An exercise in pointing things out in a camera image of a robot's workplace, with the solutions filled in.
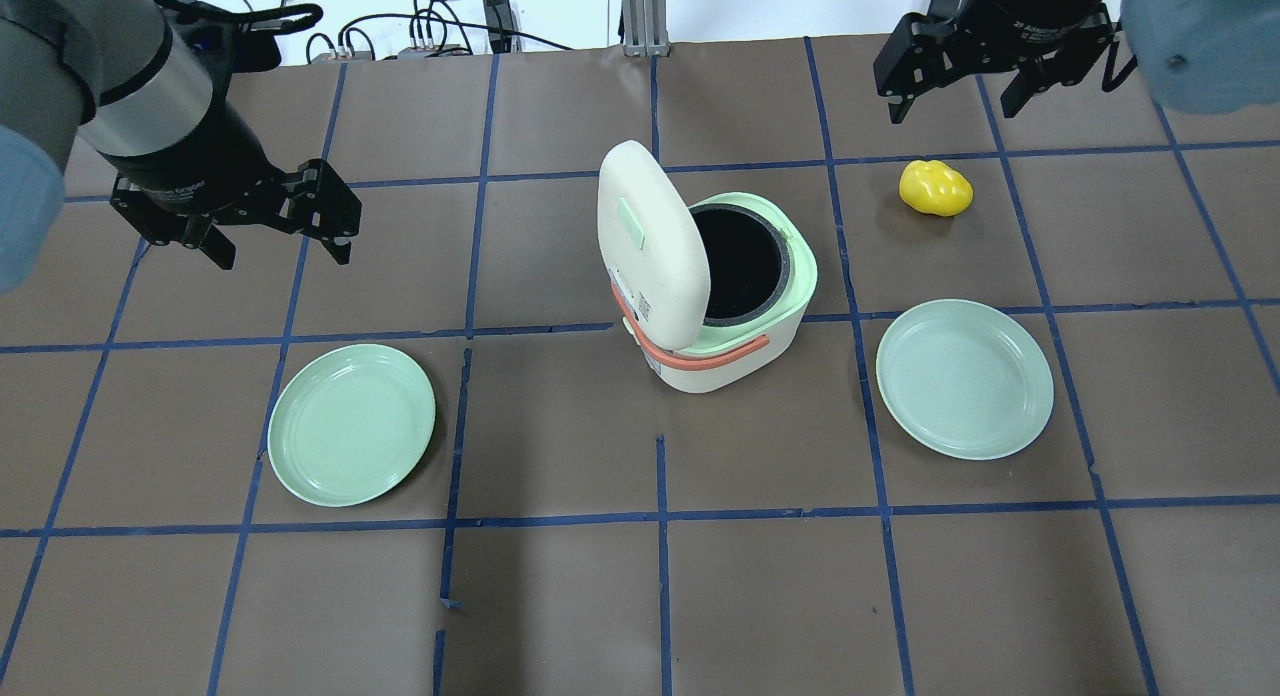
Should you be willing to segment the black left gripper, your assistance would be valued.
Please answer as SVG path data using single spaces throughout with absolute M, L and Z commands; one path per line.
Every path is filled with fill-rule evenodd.
M 108 162 L 116 169 L 111 207 L 148 244 L 180 244 L 232 269 L 236 244 L 214 217 L 200 216 L 216 214 L 220 225 L 264 225 L 317 241 L 338 266 L 349 264 L 364 212 L 355 191 L 324 159 L 284 175 L 247 125 L 198 125 L 160 152 L 110 154 Z

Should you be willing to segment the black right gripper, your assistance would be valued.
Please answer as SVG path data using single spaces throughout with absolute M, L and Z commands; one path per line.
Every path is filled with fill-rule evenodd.
M 1105 0 L 934 0 L 905 14 L 873 61 L 876 91 L 900 125 L 919 96 L 972 73 L 1018 70 L 1000 95 L 1011 119 L 1037 93 L 1074 84 L 1114 38 Z

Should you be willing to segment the green plate near left arm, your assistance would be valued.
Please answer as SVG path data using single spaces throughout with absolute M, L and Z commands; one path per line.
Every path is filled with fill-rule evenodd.
M 358 505 L 410 476 L 435 418 L 434 386 L 416 360 L 357 342 L 320 354 L 291 377 L 268 422 L 268 459 L 297 499 Z

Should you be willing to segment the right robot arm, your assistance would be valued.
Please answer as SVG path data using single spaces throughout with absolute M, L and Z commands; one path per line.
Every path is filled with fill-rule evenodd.
M 1175 113 L 1222 114 L 1277 100 L 1279 0 L 931 0 L 899 20 L 873 63 L 891 122 L 924 93 L 1009 73 L 1004 116 L 1084 81 L 1139 73 Z

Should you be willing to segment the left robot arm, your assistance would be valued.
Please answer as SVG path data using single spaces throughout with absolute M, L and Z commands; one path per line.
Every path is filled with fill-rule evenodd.
M 234 73 L 278 67 L 276 37 L 321 17 L 316 4 L 3 0 L 3 290 L 27 281 L 60 216 L 76 141 L 115 168 L 111 207 L 148 244 L 230 269 L 224 228 L 261 225 L 348 264 L 351 187 L 323 159 L 274 166 L 228 100 Z

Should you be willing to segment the green plate near right arm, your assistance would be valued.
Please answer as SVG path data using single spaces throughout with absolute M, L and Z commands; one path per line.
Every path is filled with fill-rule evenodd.
M 905 310 L 879 342 L 876 377 L 904 432 L 960 461 L 1021 452 L 1053 412 L 1044 351 L 1015 319 L 978 301 L 933 299 Z

